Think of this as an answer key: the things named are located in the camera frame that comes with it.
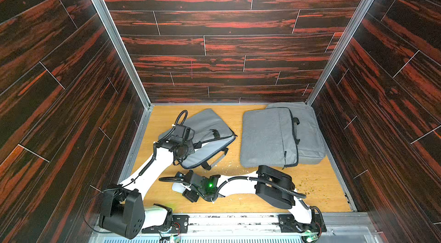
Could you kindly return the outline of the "grey laptop bag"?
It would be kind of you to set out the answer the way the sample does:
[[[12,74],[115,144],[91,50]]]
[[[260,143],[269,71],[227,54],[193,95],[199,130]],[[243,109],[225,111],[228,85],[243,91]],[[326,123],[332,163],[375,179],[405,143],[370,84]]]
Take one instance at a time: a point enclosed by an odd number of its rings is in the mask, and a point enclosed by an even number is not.
[[[295,167],[299,163],[296,136],[299,119],[287,107],[247,111],[242,120],[240,163],[245,168]]]
[[[279,107],[288,108],[293,117],[299,119],[296,129],[296,137],[300,140],[299,163],[319,164],[326,157],[327,149],[313,108],[304,102],[279,102],[267,105],[266,109]]]
[[[201,166],[206,170],[210,170],[212,166],[208,164],[208,161],[218,153],[222,154],[220,159],[225,157],[228,152],[227,147],[235,140],[237,135],[212,109],[205,109],[191,118],[187,116],[188,111],[183,110],[173,125],[184,125],[194,129],[195,136],[193,143],[198,145],[199,148],[184,161],[184,166],[182,167],[184,169],[193,169]],[[166,132],[161,134],[158,139],[161,139]],[[170,163],[173,162],[172,153],[165,148],[158,148],[156,144],[154,150],[156,159],[165,159],[168,157],[167,160]]]

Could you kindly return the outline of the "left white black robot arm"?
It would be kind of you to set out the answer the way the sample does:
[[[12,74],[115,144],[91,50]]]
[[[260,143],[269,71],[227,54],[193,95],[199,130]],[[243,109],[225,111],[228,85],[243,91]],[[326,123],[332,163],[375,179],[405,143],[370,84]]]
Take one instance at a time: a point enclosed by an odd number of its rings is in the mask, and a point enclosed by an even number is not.
[[[157,233],[172,229],[172,209],[163,205],[144,207],[144,198],[159,176],[172,164],[181,164],[194,153],[195,132],[184,125],[188,111],[178,115],[165,136],[153,143],[152,156],[130,177],[117,186],[102,191],[98,227],[88,227],[99,234],[117,234],[133,239],[143,230]]]

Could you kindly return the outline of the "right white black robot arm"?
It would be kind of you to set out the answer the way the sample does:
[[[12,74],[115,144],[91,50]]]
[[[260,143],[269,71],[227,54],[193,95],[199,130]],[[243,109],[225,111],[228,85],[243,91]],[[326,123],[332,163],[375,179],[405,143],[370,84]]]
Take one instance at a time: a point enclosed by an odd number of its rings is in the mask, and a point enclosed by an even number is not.
[[[322,212],[305,203],[306,195],[297,192],[292,177],[269,166],[259,166],[257,171],[242,176],[205,177],[193,171],[178,172],[159,181],[173,183],[173,190],[192,203],[199,199],[214,203],[230,195],[253,194],[272,207],[289,212],[279,218],[281,231],[312,237],[326,231]]]

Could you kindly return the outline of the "white computer mouse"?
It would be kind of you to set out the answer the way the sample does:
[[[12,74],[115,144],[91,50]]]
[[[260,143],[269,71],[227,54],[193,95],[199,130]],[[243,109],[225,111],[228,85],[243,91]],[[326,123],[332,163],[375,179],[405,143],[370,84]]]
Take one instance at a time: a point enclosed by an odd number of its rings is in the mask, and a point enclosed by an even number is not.
[[[187,190],[187,186],[185,186],[182,183],[173,183],[172,190],[180,194],[183,194]]]

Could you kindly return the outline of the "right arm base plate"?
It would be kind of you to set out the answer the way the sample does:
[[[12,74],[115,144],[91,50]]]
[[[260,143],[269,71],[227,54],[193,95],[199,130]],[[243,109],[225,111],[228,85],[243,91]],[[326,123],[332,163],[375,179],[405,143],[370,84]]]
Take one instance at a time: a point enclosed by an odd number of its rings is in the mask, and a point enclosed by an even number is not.
[[[292,214],[279,214],[279,227],[282,233],[324,233],[327,228],[323,217],[318,213],[312,213],[311,223],[300,223]]]

